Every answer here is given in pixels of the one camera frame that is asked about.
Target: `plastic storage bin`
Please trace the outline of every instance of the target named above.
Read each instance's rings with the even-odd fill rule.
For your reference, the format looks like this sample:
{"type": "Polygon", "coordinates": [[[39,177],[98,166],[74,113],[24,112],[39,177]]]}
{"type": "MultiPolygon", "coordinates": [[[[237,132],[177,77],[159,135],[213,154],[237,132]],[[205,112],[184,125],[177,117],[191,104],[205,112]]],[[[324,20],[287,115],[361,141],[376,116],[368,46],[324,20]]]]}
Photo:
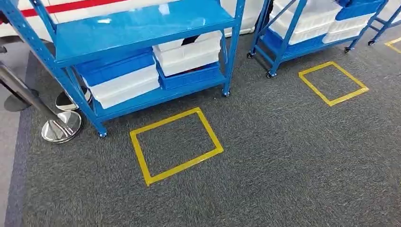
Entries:
{"type": "Polygon", "coordinates": [[[215,78],[220,71],[220,64],[218,62],[215,62],[209,65],[202,66],[198,69],[179,73],[170,77],[165,77],[163,71],[159,66],[157,69],[159,70],[160,82],[163,88],[169,90],[215,78]]]}
{"type": "Polygon", "coordinates": [[[155,55],[163,67],[174,64],[185,59],[190,59],[201,55],[203,52],[210,52],[212,50],[220,49],[221,33],[213,38],[187,44],[167,51],[159,51],[158,48],[154,48],[155,55]]]}
{"type": "Polygon", "coordinates": [[[328,44],[328,43],[335,42],[338,40],[343,40],[343,39],[348,39],[351,37],[358,36],[364,27],[366,27],[366,25],[358,26],[358,27],[343,30],[343,31],[329,32],[323,38],[323,43],[328,44]]]}
{"type": "MultiPolygon", "coordinates": [[[[293,44],[297,44],[300,43],[302,41],[308,40],[308,39],[312,39],[315,38],[317,36],[326,34],[329,31],[329,28],[331,26],[331,22],[321,25],[319,27],[315,27],[306,31],[302,31],[302,32],[297,32],[294,31],[290,40],[289,40],[289,44],[293,45],[293,44]]],[[[288,27],[286,27],[282,22],[281,19],[278,18],[273,24],[270,25],[269,27],[272,31],[276,32],[277,34],[279,34],[281,36],[282,39],[284,39],[284,37],[286,36],[288,27]]]]}
{"type": "Polygon", "coordinates": [[[152,48],[135,50],[122,56],[108,56],[75,65],[88,86],[95,86],[127,73],[155,64],[152,48]]]}
{"type": "Polygon", "coordinates": [[[95,86],[89,86],[85,78],[84,82],[106,109],[160,87],[158,78],[159,73],[153,64],[95,86]]]}
{"type": "MultiPolygon", "coordinates": [[[[290,0],[275,0],[273,2],[271,15],[274,15],[274,17],[278,15],[288,3],[290,3],[290,0]]],[[[299,0],[296,0],[294,4],[279,17],[287,29],[294,17],[294,12],[298,4],[299,0]]],[[[302,11],[294,32],[303,32],[331,23],[340,10],[341,6],[332,0],[309,0],[302,11]]]]}
{"type": "Polygon", "coordinates": [[[340,31],[344,31],[347,29],[359,27],[362,25],[367,26],[369,19],[373,15],[375,15],[375,13],[371,13],[371,14],[363,15],[363,16],[359,16],[359,17],[353,17],[353,18],[349,18],[349,19],[345,19],[345,20],[336,20],[331,25],[329,32],[335,33],[335,32],[340,32],[340,31]]]}
{"type": "Polygon", "coordinates": [[[173,62],[164,66],[161,65],[161,68],[163,70],[164,76],[169,77],[180,72],[217,62],[219,52],[220,46],[217,49],[212,50],[211,52],[204,52],[191,58],[182,59],[182,61],[173,62]]]}
{"type": "MultiPolygon", "coordinates": [[[[325,34],[312,39],[302,41],[294,45],[288,45],[286,51],[283,54],[283,58],[286,58],[289,55],[293,55],[305,50],[322,46],[323,45],[322,39],[324,36],[325,34]]],[[[269,49],[272,50],[273,53],[275,54],[279,52],[281,45],[283,43],[283,40],[281,39],[280,35],[270,29],[266,30],[266,34],[263,36],[262,40],[265,43],[265,45],[268,46],[269,49]]]]}
{"type": "Polygon", "coordinates": [[[377,0],[336,0],[336,2],[343,7],[358,5],[358,4],[373,2],[373,1],[377,1],[377,0]]]}
{"type": "MultiPolygon", "coordinates": [[[[388,21],[400,6],[401,6],[401,0],[389,0],[377,17],[384,21],[388,21]]],[[[392,21],[392,23],[398,22],[400,20],[401,20],[401,13],[398,14],[398,16],[392,21]]]]}
{"type": "MultiPolygon", "coordinates": [[[[214,32],[209,32],[209,33],[204,33],[201,34],[197,39],[195,39],[194,43],[198,43],[201,42],[203,40],[207,40],[213,37],[217,37],[217,36],[221,36],[221,32],[220,31],[214,31],[214,32]]],[[[164,44],[159,44],[153,47],[153,49],[156,49],[159,52],[164,52],[164,51],[168,51],[177,47],[180,47],[183,44],[184,39],[178,39],[178,40],[174,40],[168,43],[164,43],[164,44]]]]}
{"type": "Polygon", "coordinates": [[[366,14],[376,13],[384,0],[366,1],[364,3],[356,2],[344,7],[336,16],[336,20],[345,20],[353,17],[359,17],[366,14]]]}

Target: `white plastic bin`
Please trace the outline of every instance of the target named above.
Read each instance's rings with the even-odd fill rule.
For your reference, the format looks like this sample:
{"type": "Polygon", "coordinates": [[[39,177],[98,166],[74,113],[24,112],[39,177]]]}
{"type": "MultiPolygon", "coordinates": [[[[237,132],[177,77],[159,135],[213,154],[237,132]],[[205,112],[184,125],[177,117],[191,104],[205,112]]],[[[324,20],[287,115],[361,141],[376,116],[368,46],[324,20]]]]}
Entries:
{"type": "Polygon", "coordinates": [[[343,39],[348,39],[351,37],[358,36],[362,29],[366,27],[366,25],[362,25],[359,27],[343,30],[343,31],[338,31],[338,32],[329,32],[327,35],[323,38],[323,43],[328,44],[331,42],[335,42],[338,40],[343,40],[343,39]]]}
{"type": "MultiPolygon", "coordinates": [[[[393,16],[398,7],[400,7],[400,5],[401,5],[401,0],[389,0],[377,17],[384,21],[388,21],[390,17],[393,16]]],[[[392,22],[395,23],[400,20],[401,20],[401,13],[398,14],[398,16],[392,22]]]]}
{"type": "MultiPolygon", "coordinates": [[[[213,37],[218,37],[218,36],[222,36],[220,31],[214,31],[214,32],[209,32],[209,33],[204,33],[201,34],[194,43],[198,43],[201,42],[203,40],[207,40],[213,37]]],[[[168,51],[174,48],[178,48],[181,47],[181,44],[183,44],[184,39],[178,39],[178,40],[174,40],[168,43],[164,43],[164,44],[159,44],[156,46],[153,46],[153,49],[156,49],[159,52],[164,52],[164,51],[168,51]]]]}
{"type": "Polygon", "coordinates": [[[344,31],[347,29],[355,28],[355,27],[360,27],[363,25],[367,26],[369,19],[373,15],[375,15],[375,13],[362,15],[359,17],[353,17],[353,18],[349,18],[349,19],[345,19],[345,20],[336,20],[331,25],[329,32],[335,33],[335,32],[340,32],[340,31],[344,31]]]}
{"type": "MultiPolygon", "coordinates": [[[[299,42],[315,38],[317,36],[323,35],[329,31],[329,28],[331,26],[331,23],[329,22],[328,24],[324,24],[319,27],[312,28],[310,30],[302,31],[302,32],[295,32],[292,34],[289,44],[294,45],[299,42]]],[[[277,19],[271,26],[269,27],[271,30],[276,32],[281,36],[282,39],[286,36],[288,27],[285,26],[284,23],[281,22],[281,19],[277,19]]]]}
{"type": "MultiPolygon", "coordinates": [[[[271,15],[278,15],[291,0],[275,0],[271,15]]],[[[285,27],[289,27],[295,10],[299,4],[296,0],[279,18],[285,27]]],[[[336,15],[342,9],[332,0],[308,0],[294,32],[303,32],[334,22],[336,15]]]]}
{"type": "Polygon", "coordinates": [[[163,67],[176,62],[184,61],[185,59],[200,56],[203,53],[220,49],[221,37],[222,35],[220,34],[218,37],[187,44],[168,51],[160,52],[157,48],[154,48],[153,51],[159,60],[160,65],[163,67]]]}
{"type": "Polygon", "coordinates": [[[211,64],[218,61],[218,53],[220,52],[220,46],[211,51],[204,52],[201,55],[194,56],[192,58],[182,59],[178,62],[173,62],[171,64],[162,65],[163,73],[166,77],[184,72],[187,70],[195,69],[200,66],[211,64]]]}
{"type": "Polygon", "coordinates": [[[104,109],[160,87],[156,65],[128,73],[104,83],[87,86],[104,109]]]}

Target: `blue frame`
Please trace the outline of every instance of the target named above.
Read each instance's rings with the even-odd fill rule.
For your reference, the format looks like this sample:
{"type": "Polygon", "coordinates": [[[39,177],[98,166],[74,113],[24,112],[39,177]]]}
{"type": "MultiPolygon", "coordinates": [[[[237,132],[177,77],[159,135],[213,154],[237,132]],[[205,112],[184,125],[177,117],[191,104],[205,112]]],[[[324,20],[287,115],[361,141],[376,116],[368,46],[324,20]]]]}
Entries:
{"type": "Polygon", "coordinates": [[[373,30],[375,30],[375,31],[377,31],[377,34],[374,36],[373,39],[371,39],[371,40],[369,41],[369,45],[374,44],[374,43],[379,39],[379,37],[380,37],[388,28],[391,28],[391,27],[394,27],[394,26],[397,26],[397,25],[401,25],[401,20],[400,20],[400,21],[397,21],[397,22],[395,22],[395,23],[393,23],[394,19],[400,14],[400,12],[401,12],[401,6],[398,7],[398,9],[394,12],[394,14],[390,17],[390,19],[389,19],[388,21],[384,21],[384,20],[382,20],[382,19],[380,19],[380,18],[378,18],[378,17],[375,18],[375,20],[376,20],[377,22],[381,23],[383,26],[382,26],[381,29],[379,29],[379,28],[377,28],[377,27],[375,27],[375,26],[373,26],[373,25],[370,25],[370,28],[373,29],[373,30]]]}
{"type": "MultiPolygon", "coordinates": [[[[320,50],[324,50],[326,48],[329,48],[331,46],[334,45],[338,45],[338,44],[342,44],[342,43],[346,43],[349,41],[352,41],[352,43],[345,48],[346,52],[353,50],[355,45],[357,44],[357,42],[359,41],[359,39],[361,38],[361,36],[365,33],[365,31],[369,28],[369,26],[372,24],[372,22],[374,21],[374,19],[376,18],[376,16],[378,15],[378,13],[383,9],[383,7],[386,5],[388,0],[384,0],[384,3],[379,7],[378,11],[376,12],[376,14],[371,17],[371,19],[369,20],[367,26],[362,29],[362,31],[360,32],[360,34],[356,37],[352,37],[352,38],[348,38],[348,39],[344,39],[344,40],[339,40],[339,41],[335,41],[329,44],[323,44],[322,45],[317,45],[314,46],[313,48],[309,48],[309,49],[305,49],[305,50],[301,50],[301,51],[297,51],[295,53],[292,53],[290,55],[285,54],[286,50],[288,48],[288,42],[295,30],[295,27],[298,23],[298,20],[301,16],[302,10],[304,9],[307,0],[300,0],[299,4],[294,12],[294,16],[292,18],[292,21],[290,23],[290,26],[288,28],[288,31],[283,39],[283,42],[280,46],[280,49],[275,53],[275,59],[272,59],[260,46],[259,43],[262,41],[263,36],[265,35],[266,30],[268,29],[268,27],[274,22],[276,21],[276,19],[282,15],[282,13],[284,13],[285,10],[287,10],[295,1],[292,0],[288,3],[288,5],[286,5],[284,7],[284,9],[275,17],[273,18],[265,27],[262,28],[263,24],[264,24],[264,20],[266,18],[266,14],[267,14],[267,9],[268,9],[268,5],[270,3],[271,0],[264,0],[264,4],[263,4],[263,8],[261,11],[261,14],[259,15],[259,21],[258,24],[256,26],[256,30],[255,30],[255,35],[253,38],[253,42],[252,42],[252,46],[250,48],[250,51],[248,52],[248,56],[252,57],[256,54],[256,51],[259,52],[261,54],[261,56],[268,62],[271,64],[271,68],[268,71],[268,75],[271,77],[275,77],[277,75],[277,69],[279,68],[280,64],[297,58],[297,57],[301,57],[304,56],[306,54],[310,54],[310,53],[314,53],[320,50]]],[[[265,46],[267,46],[267,48],[269,48],[269,43],[263,43],[265,46]]]]}
{"type": "MultiPolygon", "coordinates": [[[[48,30],[53,43],[55,46],[59,45],[62,41],[57,41],[57,25],[50,18],[49,13],[44,7],[41,0],[29,0],[34,7],[35,11],[38,13],[40,18],[43,20],[46,29],[48,30]]],[[[232,77],[232,72],[234,68],[235,51],[238,44],[238,37],[241,28],[242,16],[244,13],[245,0],[238,0],[236,5],[235,17],[232,20],[225,21],[224,23],[215,24],[212,26],[201,26],[196,29],[192,29],[186,32],[180,32],[176,34],[171,34],[163,37],[155,37],[153,39],[147,40],[145,42],[124,45],[118,48],[110,48],[108,50],[101,50],[90,55],[82,55],[75,58],[73,61],[57,62],[55,57],[50,53],[47,47],[43,44],[38,35],[34,32],[30,24],[26,21],[25,17],[22,15],[21,11],[18,10],[17,6],[12,3],[12,0],[1,0],[0,9],[4,12],[5,16],[9,19],[14,29],[21,37],[21,39],[26,42],[32,53],[38,58],[38,60],[43,64],[43,66],[50,72],[50,74],[60,83],[62,88],[71,97],[72,101],[81,109],[82,113],[88,118],[92,125],[96,128],[99,136],[105,137],[107,135],[106,128],[102,125],[102,122],[110,120],[115,117],[119,117],[124,114],[129,114],[137,110],[141,110],[153,105],[157,105],[162,102],[166,102],[175,98],[179,98],[194,92],[198,92],[210,87],[217,85],[222,85],[222,93],[224,96],[229,95],[230,82],[232,77]],[[226,39],[224,36],[224,28],[232,28],[232,39],[227,51],[226,39]],[[113,56],[115,54],[120,54],[127,51],[132,51],[137,48],[143,48],[146,46],[151,46],[154,44],[165,43],[179,38],[184,38],[186,36],[199,35],[206,32],[211,32],[215,30],[220,30],[222,32],[222,48],[224,57],[224,73],[218,74],[216,77],[210,80],[198,82],[195,84],[190,84],[188,86],[183,86],[176,89],[164,90],[158,88],[151,92],[145,93],[136,98],[130,99],[124,103],[118,104],[116,106],[102,109],[101,105],[94,100],[93,109],[87,103],[84,94],[81,90],[79,82],[77,80],[77,75],[74,73],[74,64],[79,62],[86,62],[96,58],[105,56],[113,56]]]]}

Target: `blue shelving unit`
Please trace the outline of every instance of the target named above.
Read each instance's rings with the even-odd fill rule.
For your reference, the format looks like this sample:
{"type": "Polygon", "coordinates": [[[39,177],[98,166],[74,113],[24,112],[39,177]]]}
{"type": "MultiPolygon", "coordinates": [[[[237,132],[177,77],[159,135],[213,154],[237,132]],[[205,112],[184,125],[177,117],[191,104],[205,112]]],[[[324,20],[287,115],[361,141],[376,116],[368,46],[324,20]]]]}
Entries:
{"type": "Polygon", "coordinates": [[[401,20],[397,21],[395,23],[393,23],[394,19],[400,14],[401,12],[401,5],[398,7],[398,9],[394,12],[394,14],[390,17],[390,19],[388,21],[384,21],[378,17],[375,18],[375,20],[377,22],[379,22],[380,24],[382,24],[382,28],[377,28],[373,25],[370,25],[370,27],[377,31],[377,34],[374,36],[374,38],[372,40],[370,40],[367,44],[369,46],[373,45],[374,43],[376,43],[376,41],[379,39],[379,37],[388,29],[397,25],[401,25],[401,20]]]}
{"type": "Polygon", "coordinates": [[[279,68],[280,64],[285,61],[288,61],[288,60],[291,60],[294,58],[298,58],[298,57],[301,57],[306,54],[324,50],[331,46],[350,42],[350,41],[352,41],[352,43],[350,46],[345,48],[345,52],[348,52],[348,51],[354,49],[354,46],[357,44],[357,42],[359,41],[361,36],[365,33],[367,28],[372,24],[374,18],[383,9],[383,7],[385,6],[385,4],[387,3],[388,0],[366,1],[365,3],[359,3],[359,5],[357,5],[357,6],[355,6],[355,5],[346,6],[340,11],[340,13],[337,15],[337,17],[339,17],[339,18],[337,18],[337,20],[346,19],[348,16],[352,16],[352,15],[360,16],[360,15],[376,12],[376,15],[373,16],[369,20],[367,26],[364,29],[362,29],[362,31],[360,32],[360,34],[358,36],[347,38],[344,40],[335,41],[335,42],[328,43],[328,44],[324,44],[322,42],[322,39],[325,35],[322,35],[322,36],[318,36],[318,37],[315,37],[315,38],[312,38],[312,39],[309,39],[309,40],[306,40],[306,41],[303,41],[303,42],[300,42],[300,43],[297,43],[294,45],[289,45],[288,42],[295,30],[295,27],[301,16],[302,10],[304,9],[308,0],[297,1],[298,6],[296,7],[294,16],[291,20],[291,23],[289,25],[289,28],[287,30],[287,33],[286,33],[284,39],[282,39],[277,33],[270,30],[269,26],[272,23],[274,23],[277,20],[277,18],[279,18],[290,6],[292,6],[292,4],[294,4],[296,0],[289,1],[288,5],[286,5],[284,7],[284,9],[279,14],[276,15],[275,18],[270,20],[269,23],[267,23],[267,25],[263,26],[265,24],[266,17],[268,17],[267,9],[270,4],[270,1],[272,1],[272,0],[264,0],[262,12],[259,15],[258,24],[256,25],[256,30],[255,30],[252,46],[251,46],[250,51],[247,54],[248,58],[252,58],[256,54],[256,51],[257,51],[261,54],[261,56],[264,59],[266,59],[266,61],[268,63],[271,64],[271,68],[269,69],[269,71],[266,74],[267,78],[275,77],[277,75],[276,72],[277,72],[277,69],[279,68]],[[359,12],[358,10],[373,10],[373,11],[372,12],[366,11],[366,12],[362,13],[362,12],[359,12]],[[274,55],[275,57],[274,58],[270,57],[264,51],[263,47],[260,44],[263,44],[264,47],[267,47],[271,51],[271,54],[274,55]]]}
{"type": "Polygon", "coordinates": [[[229,95],[245,0],[237,1],[234,17],[221,7],[219,0],[179,0],[61,24],[53,22],[41,0],[30,0],[52,37],[55,56],[45,47],[13,2],[0,0],[1,10],[101,137],[107,135],[102,122],[124,114],[217,85],[223,86],[224,96],[229,95]],[[222,38],[224,73],[215,70],[213,73],[216,75],[209,76],[207,80],[169,90],[160,87],[107,109],[103,109],[96,100],[93,101],[93,107],[86,102],[72,70],[83,62],[105,57],[119,58],[136,49],[207,32],[223,31],[229,27],[233,29],[229,51],[226,50],[225,37],[222,38]]]}

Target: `gray carpet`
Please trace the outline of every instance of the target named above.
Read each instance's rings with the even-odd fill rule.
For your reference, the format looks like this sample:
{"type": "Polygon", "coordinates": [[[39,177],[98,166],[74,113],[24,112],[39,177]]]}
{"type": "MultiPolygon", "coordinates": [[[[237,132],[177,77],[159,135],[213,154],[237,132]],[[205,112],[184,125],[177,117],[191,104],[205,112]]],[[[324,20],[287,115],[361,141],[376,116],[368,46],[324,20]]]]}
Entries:
{"type": "MultiPolygon", "coordinates": [[[[33,110],[29,149],[17,160],[26,176],[6,224],[401,226],[401,55],[383,45],[397,35],[391,30],[368,47],[368,32],[355,51],[344,54],[341,45],[286,62],[273,79],[246,58],[252,35],[244,35],[230,97],[215,87],[132,113],[108,121],[104,139],[85,123],[73,141],[45,143],[46,119],[33,110]],[[298,77],[327,61],[370,90],[329,107],[298,77]],[[129,132],[197,106],[224,152],[147,187],[129,132]]],[[[328,97],[355,89],[326,70],[310,80],[328,97]]],[[[46,84],[41,97],[53,105],[59,87],[37,73],[37,84],[46,84]]],[[[213,148],[195,115],[139,140],[152,174],[213,148]]]]}

